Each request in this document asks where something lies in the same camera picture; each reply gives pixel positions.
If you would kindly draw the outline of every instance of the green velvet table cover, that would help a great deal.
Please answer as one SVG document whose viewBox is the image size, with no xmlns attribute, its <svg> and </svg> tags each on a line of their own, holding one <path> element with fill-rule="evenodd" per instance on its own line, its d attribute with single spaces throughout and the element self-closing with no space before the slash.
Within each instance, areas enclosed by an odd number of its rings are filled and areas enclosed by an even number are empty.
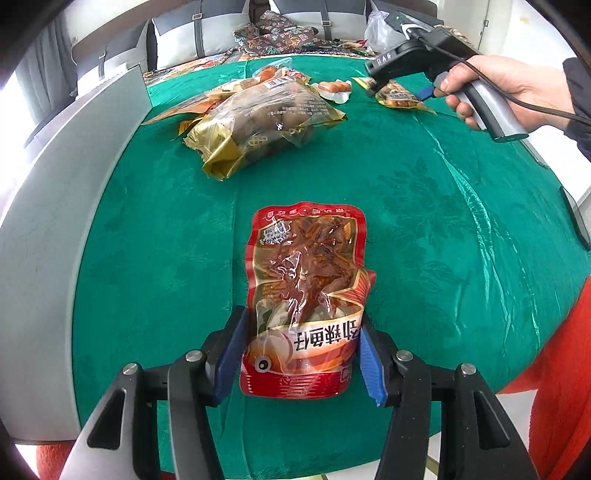
<svg viewBox="0 0 591 480">
<path fill-rule="evenodd" d="M 149 117 L 270 60 L 233 63 L 149 88 Z M 295 56 L 312 81 L 365 76 L 362 60 Z M 411 90 L 422 75 L 401 79 Z M 73 320 L 77 406 L 86 421 L 127 362 L 173 362 L 245 304 L 251 219 L 268 205 L 348 203 L 365 212 L 365 264 L 377 273 L 375 326 L 433 365 L 475 364 L 498 391 L 534 359 L 574 305 L 590 257 L 554 174 L 518 142 L 470 132 L 443 100 L 437 115 L 393 110 L 353 84 L 349 120 L 219 182 L 177 138 L 179 117 L 142 126 L 96 212 Z M 160 455 L 172 470 L 167 405 Z M 377 408 L 356 367 L 327 400 L 247 397 L 235 382 L 208 409 L 227 478 L 291 478 L 376 460 L 391 409 Z M 431 432 L 440 428 L 434 407 Z"/>
</svg>

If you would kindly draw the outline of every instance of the black cable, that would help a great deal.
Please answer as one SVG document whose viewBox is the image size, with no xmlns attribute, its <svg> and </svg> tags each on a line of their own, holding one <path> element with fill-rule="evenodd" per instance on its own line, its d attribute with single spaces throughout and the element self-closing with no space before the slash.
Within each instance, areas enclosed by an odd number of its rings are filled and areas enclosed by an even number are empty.
<svg viewBox="0 0 591 480">
<path fill-rule="evenodd" d="M 562 118 L 574 120 L 576 122 L 580 122 L 582 124 L 585 124 L 588 127 L 591 127 L 591 119 L 587 119 L 587 118 L 580 116 L 580 115 L 575 115 L 574 113 L 563 112 L 562 110 L 555 110 L 554 108 L 547 108 L 545 106 L 532 105 L 531 103 L 523 102 L 523 101 L 515 98 L 510 93 L 505 92 L 495 82 L 493 82 L 490 78 L 488 78 L 486 75 L 484 75 L 480 70 L 478 70 L 474 65 L 469 63 L 466 59 L 458 57 L 457 55 L 454 55 L 453 53 L 448 52 L 447 50 L 444 50 L 443 48 L 433 45 L 431 42 L 427 41 L 422 36 L 417 36 L 417 39 L 419 41 L 423 42 L 426 46 L 433 48 L 434 50 L 437 50 L 438 52 L 441 52 L 444 55 L 447 55 L 448 57 L 463 63 L 466 67 L 470 68 L 474 73 L 476 73 L 482 80 L 484 80 L 484 82 L 486 82 L 490 87 L 495 89 L 497 92 L 499 92 L 499 94 L 501 94 L 504 98 L 506 98 L 510 102 L 513 102 L 516 105 L 522 106 L 523 108 L 527 108 L 528 110 L 533 110 L 534 112 L 544 113 L 546 115 L 560 116 Z"/>
</svg>

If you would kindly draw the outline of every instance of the food wrapper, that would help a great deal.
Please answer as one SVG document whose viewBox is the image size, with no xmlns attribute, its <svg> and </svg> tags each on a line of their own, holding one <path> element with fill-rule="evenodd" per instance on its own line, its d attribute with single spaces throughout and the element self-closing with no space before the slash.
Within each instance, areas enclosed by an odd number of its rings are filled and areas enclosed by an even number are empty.
<svg viewBox="0 0 591 480">
<path fill-rule="evenodd" d="M 303 83 L 308 83 L 310 81 L 310 77 L 305 73 L 293 69 L 293 61 L 291 57 L 272 61 L 263 68 L 258 69 L 252 77 L 259 78 L 261 82 L 281 77 L 293 77 L 295 79 L 300 79 Z"/>
<path fill-rule="evenodd" d="M 369 87 L 374 83 L 374 80 L 370 77 L 354 77 L 353 80 L 355 80 L 366 90 L 368 90 Z M 422 101 L 410 93 L 406 88 L 394 80 L 390 80 L 384 88 L 376 93 L 375 99 L 378 101 L 378 103 L 387 106 L 388 108 L 414 108 L 417 110 L 425 110 L 426 112 L 435 113 L 427 105 L 422 103 Z"/>
<path fill-rule="evenodd" d="M 307 141 L 314 127 L 346 119 L 301 80 L 281 77 L 239 92 L 206 115 L 185 137 L 202 154 L 203 170 L 219 180 Z"/>
<path fill-rule="evenodd" d="M 247 395 L 326 398 L 351 378 L 375 273 L 363 267 L 366 224 L 350 205 L 267 207 L 246 247 L 251 338 Z"/>
<path fill-rule="evenodd" d="M 351 97 L 351 80 L 344 82 L 340 79 L 336 79 L 335 82 L 328 83 L 346 83 L 349 85 L 349 91 L 327 92 L 326 90 L 319 88 L 319 83 L 313 83 L 311 86 L 314 87 L 314 90 L 318 92 L 318 95 L 320 95 L 325 100 L 330 100 L 331 102 L 337 103 L 338 105 L 342 105 L 343 103 L 347 103 L 349 101 L 349 98 Z"/>
<path fill-rule="evenodd" d="M 284 76 L 289 76 L 296 79 L 300 79 L 303 81 L 303 83 L 308 83 L 310 77 L 308 77 L 302 72 L 293 70 L 291 68 L 291 64 L 291 57 L 281 59 L 280 61 L 272 62 L 269 65 L 255 72 L 255 74 L 251 78 L 241 80 L 230 80 L 229 82 L 219 85 L 212 90 L 208 90 L 204 93 L 199 93 L 198 95 L 195 95 L 185 100 L 184 102 L 181 102 L 165 110 L 164 112 L 159 113 L 147 122 L 144 122 L 142 125 L 153 124 L 154 122 L 158 122 L 160 120 L 164 120 L 165 118 L 169 118 L 174 115 L 179 115 L 181 113 L 195 113 L 196 116 L 189 122 L 189 124 L 192 124 L 195 121 L 195 119 L 204 117 L 208 112 L 213 110 L 215 107 L 220 105 L 225 99 L 231 97 L 235 93 L 243 92 L 247 88 L 258 85 L 264 80 L 268 80 L 271 78 L 281 78 Z M 182 132 L 186 130 L 187 121 L 183 121 L 179 125 L 178 134 L 180 135 Z"/>
<path fill-rule="evenodd" d="M 191 97 L 184 102 L 181 102 L 178 105 L 175 105 L 174 107 L 159 113 L 147 122 L 144 122 L 142 125 L 153 124 L 154 122 L 158 122 L 170 116 L 179 115 L 181 113 L 195 113 L 197 117 L 204 116 L 207 112 L 213 110 L 220 103 L 221 100 L 208 98 L 204 93 L 200 93 L 199 95 L 195 95 L 194 97 Z"/>
</svg>

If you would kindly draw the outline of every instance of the human hand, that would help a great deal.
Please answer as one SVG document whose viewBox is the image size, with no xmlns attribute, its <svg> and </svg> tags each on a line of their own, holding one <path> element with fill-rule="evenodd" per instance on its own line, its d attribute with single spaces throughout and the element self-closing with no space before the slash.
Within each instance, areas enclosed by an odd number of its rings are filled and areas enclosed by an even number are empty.
<svg viewBox="0 0 591 480">
<path fill-rule="evenodd" d="M 574 113 L 569 86 L 562 70 L 532 66 L 518 60 L 494 55 L 477 55 L 468 62 L 506 93 L 510 93 L 523 102 Z M 460 63 L 450 70 L 447 78 L 441 83 L 441 89 L 435 89 L 435 96 L 447 95 L 446 102 L 449 107 L 471 129 L 480 131 L 474 119 L 472 107 L 468 103 L 461 102 L 457 96 L 450 95 L 477 78 L 478 75 L 475 72 Z M 569 124 L 569 120 L 566 118 L 534 112 L 513 102 L 509 102 L 509 105 L 528 132 L 533 132 L 542 125 L 552 125 L 564 130 Z"/>
</svg>

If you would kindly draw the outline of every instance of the black sleeve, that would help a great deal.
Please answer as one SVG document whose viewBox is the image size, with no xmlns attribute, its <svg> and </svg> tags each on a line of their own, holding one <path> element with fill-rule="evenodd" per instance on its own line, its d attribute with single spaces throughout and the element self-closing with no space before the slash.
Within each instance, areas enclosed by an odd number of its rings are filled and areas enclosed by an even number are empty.
<svg viewBox="0 0 591 480">
<path fill-rule="evenodd" d="M 579 59 L 566 59 L 563 66 L 574 112 L 591 119 L 591 74 Z M 579 150 L 591 161 L 591 127 L 571 120 L 564 134 L 576 140 Z"/>
</svg>

